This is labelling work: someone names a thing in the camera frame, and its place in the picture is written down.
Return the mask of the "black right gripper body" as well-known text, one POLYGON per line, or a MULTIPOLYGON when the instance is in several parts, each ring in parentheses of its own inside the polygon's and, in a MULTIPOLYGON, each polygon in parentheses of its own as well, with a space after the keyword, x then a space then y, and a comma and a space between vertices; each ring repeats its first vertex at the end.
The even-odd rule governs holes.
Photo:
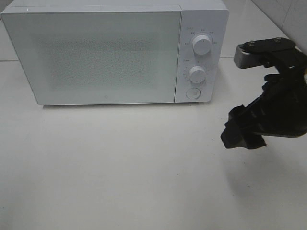
POLYGON ((307 132, 307 57, 297 52, 290 66, 275 67, 264 77, 262 94, 249 105, 234 107, 235 121, 245 136, 246 149, 265 146, 263 136, 296 138, 307 132))

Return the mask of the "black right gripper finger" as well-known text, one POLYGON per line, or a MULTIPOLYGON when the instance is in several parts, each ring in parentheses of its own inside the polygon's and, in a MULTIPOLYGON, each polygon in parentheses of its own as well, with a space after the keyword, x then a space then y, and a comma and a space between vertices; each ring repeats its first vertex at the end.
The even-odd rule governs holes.
POLYGON ((225 129, 221 134, 221 140, 227 149, 247 147, 244 133, 235 121, 228 121, 225 123, 225 129))

